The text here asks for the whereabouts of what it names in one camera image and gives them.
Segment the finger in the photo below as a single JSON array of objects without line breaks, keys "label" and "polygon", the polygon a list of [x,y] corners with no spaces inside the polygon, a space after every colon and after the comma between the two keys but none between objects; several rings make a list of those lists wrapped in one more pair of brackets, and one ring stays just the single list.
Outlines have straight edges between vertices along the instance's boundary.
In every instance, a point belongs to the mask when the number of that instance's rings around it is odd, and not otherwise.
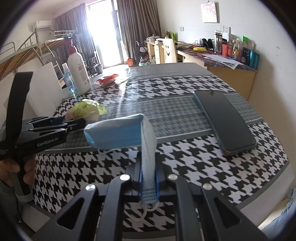
[{"label": "finger", "polygon": [[24,182],[33,185],[35,183],[35,170],[31,170],[24,175]]},{"label": "finger", "polygon": [[24,166],[24,169],[25,169],[25,172],[29,172],[31,170],[34,170],[35,167],[36,167],[36,155],[33,155],[30,157],[29,160],[27,160],[25,166]]},{"label": "finger", "polygon": [[4,159],[0,161],[0,168],[7,170],[9,172],[19,172],[20,166],[16,163],[15,160],[11,158]]},{"label": "finger", "polygon": [[4,170],[4,169],[0,169],[0,179],[5,182],[8,186],[12,187],[13,183],[11,180],[11,177],[9,175],[9,172]]}]

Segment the teal container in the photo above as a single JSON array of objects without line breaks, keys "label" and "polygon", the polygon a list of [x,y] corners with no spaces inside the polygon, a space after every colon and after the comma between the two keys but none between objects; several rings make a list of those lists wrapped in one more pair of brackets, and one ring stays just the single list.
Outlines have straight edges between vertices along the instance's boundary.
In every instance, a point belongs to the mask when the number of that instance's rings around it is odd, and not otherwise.
[{"label": "teal container", "polygon": [[249,53],[249,66],[252,69],[258,70],[259,58],[260,58],[260,54],[254,52],[253,50],[250,50],[250,53]]}]

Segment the metal bolt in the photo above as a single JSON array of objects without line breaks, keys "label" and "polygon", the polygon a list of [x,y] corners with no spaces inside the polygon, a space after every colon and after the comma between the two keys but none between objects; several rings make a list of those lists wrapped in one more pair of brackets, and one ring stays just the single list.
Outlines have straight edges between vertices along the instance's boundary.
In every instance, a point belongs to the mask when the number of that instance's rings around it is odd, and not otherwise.
[{"label": "metal bolt", "polygon": [[131,177],[129,176],[129,175],[127,175],[127,174],[122,174],[121,176],[120,176],[120,180],[122,180],[122,181],[127,181],[127,180],[129,180]]},{"label": "metal bolt", "polygon": [[87,190],[87,191],[92,191],[92,190],[94,190],[96,188],[96,186],[94,185],[94,184],[88,184],[86,187],[85,187],[85,189]]},{"label": "metal bolt", "polygon": [[169,174],[168,175],[168,179],[174,181],[174,180],[177,180],[178,179],[178,176],[176,174]]},{"label": "metal bolt", "polygon": [[211,190],[211,189],[212,189],[212,187],[213,187],[213,186],[212,186],[211,184],[209,184],[209,183],[205,183],[205,184],[204,184],[202,187],[203,187],[203,189],[205,189],[205,190],[208,190],[208,191],[209,191],[209,190]]}]

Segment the electrical outlet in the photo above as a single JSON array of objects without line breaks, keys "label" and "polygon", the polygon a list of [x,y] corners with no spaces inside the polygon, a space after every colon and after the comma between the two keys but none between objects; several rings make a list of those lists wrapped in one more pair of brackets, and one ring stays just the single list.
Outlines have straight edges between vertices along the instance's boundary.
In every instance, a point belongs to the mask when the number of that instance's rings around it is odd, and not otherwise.
[{"label": "electrical outlet", "polygon": [[224,32],[224,26],[219,25],[219,31],[221,31],[223,33]]},{"label": "electrical outlet", "polygon": [[230,34],[230,27],[224,26],[224,33]]}]

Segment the phone screen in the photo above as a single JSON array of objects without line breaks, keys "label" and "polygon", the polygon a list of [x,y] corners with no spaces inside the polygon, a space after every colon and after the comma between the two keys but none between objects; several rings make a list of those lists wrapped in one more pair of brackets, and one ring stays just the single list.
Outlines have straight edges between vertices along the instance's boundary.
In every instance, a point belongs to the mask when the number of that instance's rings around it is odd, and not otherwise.
[{"label": "phone screen", "polygon": [[195,91],[193,94],[205,111],[223,152],[237,153],[256,145],[253,134],[223,92]]}]

